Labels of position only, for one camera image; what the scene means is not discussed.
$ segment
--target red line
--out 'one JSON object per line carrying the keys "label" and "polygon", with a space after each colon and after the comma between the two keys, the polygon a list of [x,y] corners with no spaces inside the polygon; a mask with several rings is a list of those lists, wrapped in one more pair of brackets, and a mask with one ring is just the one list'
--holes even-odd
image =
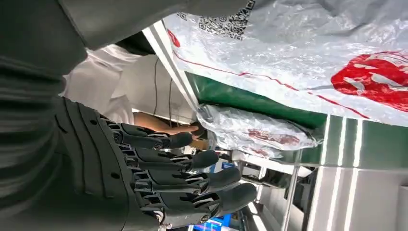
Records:
{"label": "red line", "polygon": [[[221,72],[233,74],[233,75],[236,75],[236,76],[252,75],[252,76],[267,77],[267,78],[269,78],[270,80],[274,80],[274,81],[276,81],[277,83],[279,83],[280,85],[283,85],[283,86],[285,86],[285,87],[287,87],[287,88],[289,88],[289,89],[292,89],[292,90],[295,90],[295,91],[299,91],[298,89],[296,89],[296,88],[294,88],[294,87],[292,87],[292,86],[290,86],[290,85],[288,85],[288,84],[286,84],[286,83],[285,83],[285,84],[284,84],[284,83],[281,83],[278,79],[274,79],[274,78],[271,78],[271,77],[269,77],[269,76],[265,76],[265,75],[255,75],[255,74],[251,74],[251,73],[249,73],[249,72],[242,72],[242,73],[240,73],[240,74],[237,74],[237,73],[233,73],[233,72],[230,72],[230,71],[225,71],[225,70],[217,69],[217,68],[214,68],[214,67],[206,66],[206,65],[204,65],[204,64],[194,63],[194,62],[191,62],[191,61],[188,61],[188,60],[185,60],[185,59],[181,58],[175,51],[173,51],[173,53],[174,53],[174,55],[175,55],[178,59],[180,59],[180,60],[182,60],[182,61],[184,61],[184,62],[186,62],[186,63],[190,63],[190,64],[202,66],[202,67],[206,67],[206,68],[213,69],[213,70],[216,70],[216,71],[221,71]],[[321,98],[321,99],[323,99],[323,100],[325,100],[325,101],[327,101],[327,102],[329,102],[329,103],[332,103],[332,104],[334,104],[334,105],[337,105],[337,106],[340,106],[340,107],[344,107],[344,108],[346,108],[346,109],[348,109],[348,110],[350,110],[350,111],[356,113],[357,115],[359,115],[359,116],[361,116],[361,117],[363,117],[363,118],[365,118],[365,119],[369,119],[368,116],[363,115],[362,113],[358,112],[356,109],[353,109],[353,108],[347,107],[347,106],[343,106],[343,105],[339,104],[338,102],[335,102],[335,101],[333,101],[333,100],[329,100],[329,99],[327,99],[327,98],[325,98],[325,97],[323,97],[323,96],[321,96],[321,95],[316,95],[316,96],[319,97],[319,98]]]}
{"label": "red line", "polygon": [[319,98],[321,98],[321,99],[323,99],[323,100],[326,100],[326,101],[329,102],[329,103],[333,103],[333,104],[335,104],[335,105],[338,105],[338,106],[347,108],[348,110],[350,110],[350,111],[356,113],[357,115],[359,115],[359,116],[361,116],[361,117],[363,117],[363,118],[365,118],[365,119],[369,119],[368,116],[363,115],[362,113],[358,112],[358,111],[357,111],[356,109],[354,109],[354,108],[343,106],[343,105],[339,104],[338,102],[335,102],[335,101],[333,101],[333,100],[329,100],[329,99],[327,99],[327,98],[325,98],[325,97],[323,97],[323,96],[321,96],[321,95],[316,95],[316,96],[319,97]]}

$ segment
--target prosthetic hand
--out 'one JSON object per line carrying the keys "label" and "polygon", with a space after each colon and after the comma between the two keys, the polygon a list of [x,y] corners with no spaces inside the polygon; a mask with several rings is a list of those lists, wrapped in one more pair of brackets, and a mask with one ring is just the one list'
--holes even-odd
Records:
{"label": "prosthetic hand", "polygon": [[45,182],[46,187],[39,195],[17,198],[7,218],[0,219],[6,231],[170,229],[204,223],[256,198],[252,184],[237,186],[241,177],[236,168],[188,173],[215,164],[213,151],[175,156],[139,148],[151,140],[144,143],[135,132],[132,137],[127,133],[128,141],[138,142],[125,143],[117,139],[124,135],[118,130],[123,125],[65,98],[58,97],[55,105],[56,151],[31,186]]}
{"label": "prosthetic hand", "polygon": [[188,145],[191,134],[148,135],[137,126],[116,124],[106,118],[102,121],[112,130],[113,139],[132,172],[131,188],[142,197],[141,210],[155,216],[162,228],[204,223],[211,217],[237,211],[255,199],[256,189],[252,184],[233,187],[241,178],[237,168],[218,173],[186,173],[215,164],[218,155],[214,151],[175,156],[145,149]]}

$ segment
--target white plastic bag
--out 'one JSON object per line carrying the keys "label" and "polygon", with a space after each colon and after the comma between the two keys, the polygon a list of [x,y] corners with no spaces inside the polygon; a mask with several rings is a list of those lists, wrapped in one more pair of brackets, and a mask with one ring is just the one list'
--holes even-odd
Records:
{"label": "white plastic bag", "polygon": [[217,145],[224,149],[278,158],[280,150],[318,145],[308,129],[286,120],[214,105],[204,105],[197,112],[202,126],[215,133]]}
{"label": "white plastic bag", "polygon": [[289,107],[408,127],[407,0],[250,0],[164,20],[181,69]]}

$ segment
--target green surface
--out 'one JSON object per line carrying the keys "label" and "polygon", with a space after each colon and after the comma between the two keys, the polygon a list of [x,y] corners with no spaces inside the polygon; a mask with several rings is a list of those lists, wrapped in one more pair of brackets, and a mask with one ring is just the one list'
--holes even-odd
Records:
{"label": "green surface", "polygon": [[355,119],[330,116],[327,151],[322,153],[321,165],[408,168],[408,128],[363,121],[359,129],[358,123]]}
{"label": "green surface", "polygon": [[186,73],[200,103],[219,104],[262,113],[273,118],[287,119],[307,128],[320,128],[326,114],[287,107],[267,97],[235,88],[215,80]]}

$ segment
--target black cable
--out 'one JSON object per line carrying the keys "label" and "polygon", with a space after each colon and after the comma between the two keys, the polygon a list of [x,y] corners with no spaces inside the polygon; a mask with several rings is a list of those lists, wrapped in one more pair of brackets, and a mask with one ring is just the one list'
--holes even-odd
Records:
{"label": "black cable", "polygon": [[157,63],[159,62],[159,58],[157,58],[156,63],[154,64],[154,91],[156,92],[156,106],[154,106],[153,116],[156,115],[157,110],[157,82],[156,82],[156,70],[157,70]]}
{"label": "black cable", "polygon": [[171,78],[170,79],[170,89],[169,89],[169,91],[168,91],[168,120],[169,120],[169,124],[170,124],[170,127],[172,128],[173,126],[171,125],[171,103],[170,103],[170,101],[171,101],[171,84],[173,83],[173,79]]}

